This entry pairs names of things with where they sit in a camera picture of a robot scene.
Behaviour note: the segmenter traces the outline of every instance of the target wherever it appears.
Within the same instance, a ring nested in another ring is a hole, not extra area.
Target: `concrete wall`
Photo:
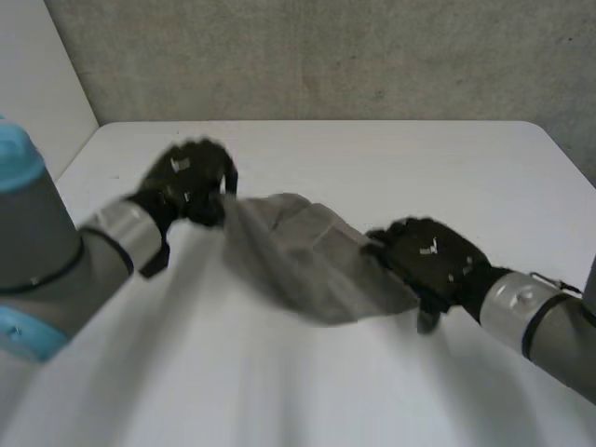
[[[594,0],[46,2],[101,123],[521,119],[596,182]]]

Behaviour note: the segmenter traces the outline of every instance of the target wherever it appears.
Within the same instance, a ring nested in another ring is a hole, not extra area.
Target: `white table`
[[[242,196],[296,192],[361,231],[431,215],[496,264],[580,287],[596,252],[596,190],[523,122],[112,124],[60,178],[74,220],[131,190],[169,143],[202,134],[229,148]],[[426,338],[412,312],[315,328],[232,277],[217,232],[182,223],[171,245],[165,274],[134,278],[28,372],[3,445],[596,444],[596,407],[461,311]]]

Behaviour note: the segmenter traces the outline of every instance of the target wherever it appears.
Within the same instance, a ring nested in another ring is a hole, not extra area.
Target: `white wall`
[[[98,127],[43,0],[0,2],[0,115],[25,127],[54,178]]]

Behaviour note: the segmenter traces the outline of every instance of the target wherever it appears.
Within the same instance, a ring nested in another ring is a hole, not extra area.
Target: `fabric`
[[[275,303],[325,324],[398,314],[413,291],[371,256],[368,238],[295,194],[223,199],[225,260]]]

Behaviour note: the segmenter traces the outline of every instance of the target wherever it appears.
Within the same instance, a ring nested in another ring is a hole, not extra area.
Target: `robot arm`
[[[76,229],[26,132],[0,120],[0,345],[51,359],[135,271],[150,278],[167,267],[174,221],[222,223],[223,180],[234,194],[221,145],[174,145],[137,191]]]
[[[565,284],[493,267],[430,219],[395,222],[369,236],[366,251],[420,296],[418,331],[431,332],[441,313],[461,305],[494,338],[596,404],[596,261],[582,300]]]

